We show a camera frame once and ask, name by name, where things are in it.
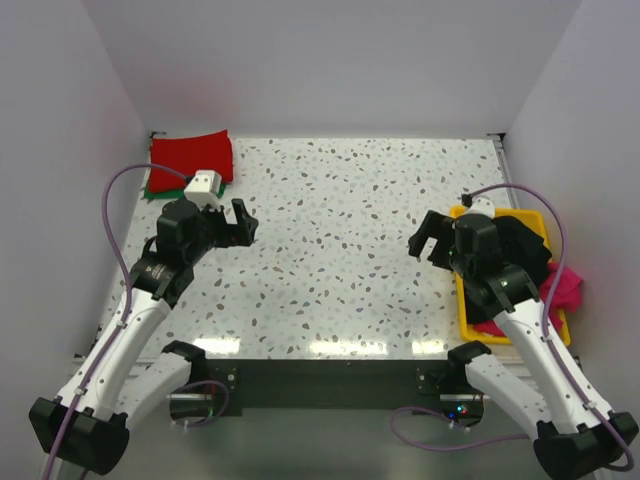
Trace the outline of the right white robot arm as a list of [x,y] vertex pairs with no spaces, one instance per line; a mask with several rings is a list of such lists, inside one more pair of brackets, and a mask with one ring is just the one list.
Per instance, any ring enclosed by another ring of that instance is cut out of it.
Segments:
[[513,262],[494,215],[493,207],[472,207],[457,218],[430,210],[408,241],[409,254],[420,256],[434,240],[429,261],[457,274],[469,300],[493,315],[536,385],[511,374],[480,341],[451,350],[450,369],[525,431],[550,478],[617,469],[638,424],[630,413],[614,411],[585,377],[550,324],[534,282]]

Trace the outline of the black t shirt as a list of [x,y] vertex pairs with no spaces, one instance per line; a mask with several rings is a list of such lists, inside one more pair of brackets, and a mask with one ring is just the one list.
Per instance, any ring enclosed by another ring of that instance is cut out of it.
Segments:
[[[544,239],[514,216],[499,216],[493,219],[500,235],[500,245],[509,263],[523,268],[537,289],[549,276],[548,263],[551,251]],[[491,317],[465,296],[467,323],[476,329],[495,336],[502,336]]]

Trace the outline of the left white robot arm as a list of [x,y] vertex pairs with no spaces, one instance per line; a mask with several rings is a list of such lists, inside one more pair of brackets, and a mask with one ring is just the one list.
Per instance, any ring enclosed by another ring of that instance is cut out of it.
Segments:
[[158,362],[120,394],[142,349],[194,280],[194,268],[210,250],[249,247],[259,222],[240,199],[231,202],[235,222],[223,211],[181,198],[166,204],[156,234],[143,247],[125,282],[116,312],[90,354],[53,399],[39,397],[29,421],[49,458],[50,477],[60,459],[98,475],[122,458],[135,421],[169,393],[206,384],[202,349],[181,341],[163,348]]

